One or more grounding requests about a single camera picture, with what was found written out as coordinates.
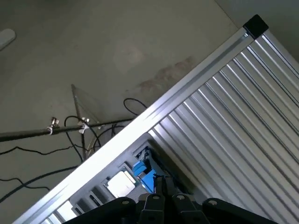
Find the white object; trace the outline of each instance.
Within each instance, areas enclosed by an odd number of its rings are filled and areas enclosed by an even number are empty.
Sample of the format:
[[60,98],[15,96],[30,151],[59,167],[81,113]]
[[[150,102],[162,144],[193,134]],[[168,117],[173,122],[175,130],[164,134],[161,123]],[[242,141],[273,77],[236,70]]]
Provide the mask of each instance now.
[[15,32],[12,29],[4,29],[0,32],[0,50],[5,48],[15,39]]

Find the black corner cap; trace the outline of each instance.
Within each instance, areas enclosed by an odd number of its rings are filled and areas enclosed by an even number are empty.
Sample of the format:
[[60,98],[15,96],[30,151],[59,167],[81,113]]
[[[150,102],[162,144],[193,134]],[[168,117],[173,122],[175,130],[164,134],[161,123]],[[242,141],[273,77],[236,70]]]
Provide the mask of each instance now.
[[269,28],[259,15],[253,16],[243,27],[253,39],[258,38]]

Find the aluminum rail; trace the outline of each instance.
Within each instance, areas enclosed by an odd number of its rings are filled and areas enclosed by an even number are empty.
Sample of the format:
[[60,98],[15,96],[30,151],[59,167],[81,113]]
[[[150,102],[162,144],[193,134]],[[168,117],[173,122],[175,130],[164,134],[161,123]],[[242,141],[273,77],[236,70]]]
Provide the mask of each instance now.
[[44,221],[76,193],[76,191],[83,187],[85,183],[95,177],[95,175],[111,163],[118,155],[124,152],[136,139],[158,124],[252,42],[253,38],[247,35],[244,28],[237,31],[216,51],[196,66],[181,81],[174,85],[152,106],[104,145],[101,150],[97,151],[91,158],[80,165],[14,223],[37,224]]

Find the metal rod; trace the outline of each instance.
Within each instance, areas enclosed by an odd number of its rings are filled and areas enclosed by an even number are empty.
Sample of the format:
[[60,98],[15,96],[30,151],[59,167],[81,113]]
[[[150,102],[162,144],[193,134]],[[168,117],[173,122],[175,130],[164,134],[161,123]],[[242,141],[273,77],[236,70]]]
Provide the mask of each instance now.
[[[132,119],[124,119],[124,120],[118,120],[118,121],[110,121],[110,122],[106,122],[106,123],[95,123],[95,124],[90,124],[89,127],[90,128],[91,127],[99,127],[102,125],[111,125],[111,124],[115,124],[115,123],[131,121],[131,120]],[[80,126],[80,125],[68,126],[68,127],[54,127],[52,135],[59,134],[59,133],[65,133],[65,132],[78,131],[80,129],[82,129],[82,126]],[[47,129],[47,128],[41,129],[41,130],[0,133],[0,142],[31,138],[31,137],[42,136],[42,135],[50,135],[50,133],[51,133],[50,129]]]

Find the ribbed aluminum panel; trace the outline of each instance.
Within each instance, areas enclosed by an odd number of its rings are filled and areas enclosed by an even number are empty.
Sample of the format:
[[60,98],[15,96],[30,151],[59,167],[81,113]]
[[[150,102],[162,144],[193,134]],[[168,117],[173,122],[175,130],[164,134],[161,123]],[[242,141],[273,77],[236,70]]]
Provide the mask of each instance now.
[[149,133],[207,198],[298,223],[297,68],[266,32]]

